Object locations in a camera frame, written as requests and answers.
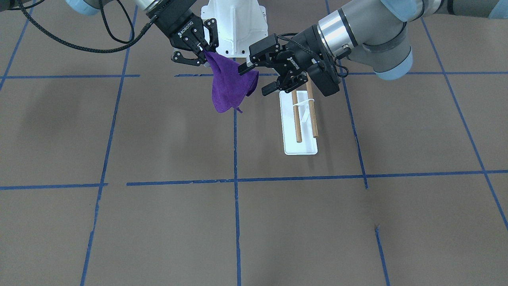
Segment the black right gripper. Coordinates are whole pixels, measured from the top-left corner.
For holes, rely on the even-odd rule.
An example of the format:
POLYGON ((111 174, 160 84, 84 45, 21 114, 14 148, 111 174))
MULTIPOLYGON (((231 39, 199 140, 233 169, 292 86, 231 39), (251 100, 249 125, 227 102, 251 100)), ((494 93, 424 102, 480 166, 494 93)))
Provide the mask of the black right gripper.
MULTIPOLYGON (((155 25, 170 40, 172 47, 181 50, 199 50, 216 52, 219 47, 217 20, 201 19, 191 7, 195 0, 155 0, 146 9, 146 15, 153 18, 155 25)), ((174 63, 200 66, 200 58, 186 58, 182 51, 174 51, 171 56, 174 63)))

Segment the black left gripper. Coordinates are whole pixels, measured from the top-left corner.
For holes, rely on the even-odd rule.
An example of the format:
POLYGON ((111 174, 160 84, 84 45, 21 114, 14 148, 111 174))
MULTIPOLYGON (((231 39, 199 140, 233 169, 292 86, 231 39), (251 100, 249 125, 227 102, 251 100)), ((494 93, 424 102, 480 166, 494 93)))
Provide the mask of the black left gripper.
POLYGON ((278 78, 262 87, 263 96, 276 91, 292 92, 305 84, 307 79, 316 85, 323 96, 339 92, 341 77, 333 56, 325 50, 316 24, 298 34, 277 36, 281 50, 274 54, 247 57, 245 63, 238 67, 239 75, 254 69, 274 69, 278 78))

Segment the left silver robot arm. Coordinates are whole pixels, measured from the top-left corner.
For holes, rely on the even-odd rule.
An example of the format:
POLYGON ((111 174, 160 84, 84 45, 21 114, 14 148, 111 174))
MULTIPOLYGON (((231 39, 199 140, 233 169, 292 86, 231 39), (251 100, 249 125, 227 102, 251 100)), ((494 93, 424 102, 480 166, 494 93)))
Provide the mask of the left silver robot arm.
POLYGON ((324 96, 339 92, 346 58, 372 67, 384 80, 410 71, 413 52, 408 24, 433 14, 506 19, 506 0, 352 0, 298 34, 273 34, 250 45, 240 75, 256 67, 272 68, 276 81, 262 94, 290 93, 309 81, 324 96))

